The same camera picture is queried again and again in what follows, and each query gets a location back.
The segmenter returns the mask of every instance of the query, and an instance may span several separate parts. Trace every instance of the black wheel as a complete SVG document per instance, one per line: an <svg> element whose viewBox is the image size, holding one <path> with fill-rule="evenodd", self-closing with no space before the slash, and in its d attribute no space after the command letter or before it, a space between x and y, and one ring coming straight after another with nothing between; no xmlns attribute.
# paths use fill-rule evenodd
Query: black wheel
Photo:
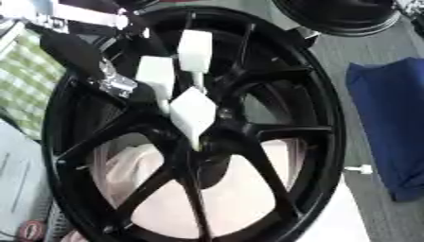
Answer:
<svg viewBox="0 0 424 242"><path fill-rule="evenodd" d="M302 26L330 35L360 37L394 25L399 12L394 1L273 0L287 16Z"/></svg>
<svg viewBox="0 0 424 242"><path fill-rule="evenodd" d="M153 102L122 99L93 88L69 71L51 96L44 121L44 160L53 194L72 223L90 241L293 241L328 203L342 172L345 122L340 101L319 62L290 35L255 16L218 8L172 8L143 15L167 53L155 52L139 36L98 40L97 46L119 73L134 77L142 55L175 55L182 30L211 31L214 56L205 83L218 105L217 120L202 136L202 150L191 149ZM189 86L177 72L175 96ZM249 117L254 99L274 121ZM106 125L105 106L118 115ZM127 133L141 133L164 157L158 168L116 208L102 196L91 169L92 151ZM288 188L261 145L295 140L305 157ZM275 207L259 221L216 237L203 207L203 178L211 161L226 167L238 154L249 161L272 191ZM196 217L198 239L161 235L131 222L135 208L169 181L185 190Z"/></svg>

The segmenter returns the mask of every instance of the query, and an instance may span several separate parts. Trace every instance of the blue cloth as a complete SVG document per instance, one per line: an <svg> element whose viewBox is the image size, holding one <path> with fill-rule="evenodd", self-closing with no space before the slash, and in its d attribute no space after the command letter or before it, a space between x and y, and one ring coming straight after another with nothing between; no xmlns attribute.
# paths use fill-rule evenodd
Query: blue cloth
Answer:
<svg viewBox="0 0 424 242"><path fill-rule="evenodd" d="M351 64L355 102L381 179L393 200L424 195L424 60Z"/></svg>

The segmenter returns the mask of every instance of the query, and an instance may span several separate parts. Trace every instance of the gray floor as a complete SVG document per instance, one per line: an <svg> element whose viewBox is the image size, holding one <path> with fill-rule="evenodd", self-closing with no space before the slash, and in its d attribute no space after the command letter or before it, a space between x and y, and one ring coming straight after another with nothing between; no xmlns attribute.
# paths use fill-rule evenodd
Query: gray floor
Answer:
<svg viewBox="0 0 424 242"><path fill-rule="evenodd" d="M283 28L294 26L272 6L271 1L211 0L201 4L242 9L274 22ZM347 165L373 164L373 158L363 133L357 111L345 88L345 71L350 62L384 64L406 57L423 57L424 42L418 39L406 21L381 34L359 38L322 36L312 48L330 74L343 102L347 122ZM377 174L363 176L346 174L360 207L362 218L373 242L424 241L424 199L409 203L394 203L388 196Z"/></svg>

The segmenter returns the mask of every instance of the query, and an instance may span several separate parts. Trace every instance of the pink cloth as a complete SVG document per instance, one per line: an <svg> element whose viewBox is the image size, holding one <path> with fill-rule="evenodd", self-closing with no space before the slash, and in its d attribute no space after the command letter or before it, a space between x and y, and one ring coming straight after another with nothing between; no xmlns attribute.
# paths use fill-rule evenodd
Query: pink cloth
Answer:
<svg viewBox="0 0 424 242"><path fill-rule="evenodd" d="M286 186L291 186L289 152L284 141L263 143L275 170ZM104 183L99 186L105 198L117 207L161 164L163 157L153 145L127 147L106 165ZM243 157L234 155L221 181L203 190L208 221L215 236L221 236L263 218L274 208L274 196L258 172ZM132 222L147 230L180 238L198 238L196 219L184 188L170 181L140 204ZM84 241L72 233L62 242Z"/></svg>

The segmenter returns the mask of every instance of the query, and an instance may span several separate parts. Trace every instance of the black wheel rim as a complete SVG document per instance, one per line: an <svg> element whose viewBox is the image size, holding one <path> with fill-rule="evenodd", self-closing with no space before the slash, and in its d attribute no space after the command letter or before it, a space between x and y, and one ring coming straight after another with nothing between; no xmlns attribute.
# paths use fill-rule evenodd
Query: black wheel rim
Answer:
<svg viewBox="0 0 424 242"><path fill-rule="evenodd" d="M394 25L399 13L393 1L292 1L273 0L287 16L302 26L330 35L360 37Z"/></svg>
<svg viewBox="0 0 424 242"><path fill-rule="evenodd" d="M130 222L131 212L137 204L167 181L179 179L185 186L201 234L198 240L187 241L296 239L326 206L340 178L345 154L345 127L339 99L320 64L308 50L293 43L286 32L245 13L218 8L173 8L147 13L144 18L164 40L170 55L175 54L178 35L187 25L214 32L216 49L220 49L219 44L221 41L225 43L224 40L237 43L234 55L225 55L230 56L231 61L220 60L219 54L214 57L211 77L207 82L210 98L220 106L218 113L224 112L225 115L218 114L217 122L202 137L203 151L195 153L154 103L135 101L130 104L123 99L94 92L81 84L78 75L69 72L51 96L43 131L48 178L65 214L90 241L185 241L149 232ZM105 55L113 60L118 71L129 77L133 77L134 60L138 60L141 53L161 55L150 53L151 48L140 48L135 38L123 38L112 45L108 44L111 40L97 42L100 48L105 48ZM138 54L134 54L134 43L138 44ZM131 51L119 54L122 48ZM251 56L261 52L269 61L254 63L256 68L252 69L249 60L259 60L259 57ZM120 58L132 53L136 58ZM177 77L179 85L176 93L187 86L183 75L179 73ZM309 100L298 103L298 107L302 107L299 109L312 107L312 113L302 114L308 118L293 118L293 123L284 125L253 124L240 111L244 109L240 105L240 97L245 94L257 96L270 106L270 110L278 107L281 110L278 98L289 96L296 89L308 94ZM74 131L78 119L90 115L78 112L88 110L85 106L81 107L84 105L82 100L90 98L87 96L114 104L122 110L122 114L103 128L84 134L88 137L82 135L81 138ZM165 163L116 210L99 193L85 157L93 148L128 132L146 135L162 152ZM302 137L308 142L305 159L308 165L302 168L293 188L287 191L270 166L259 140L291 137ZM241 154L250 161L268 183L277 204L274 211L248 228L214 238L205 219L195 175L200 165L197 161L229 153Z"/></svg>

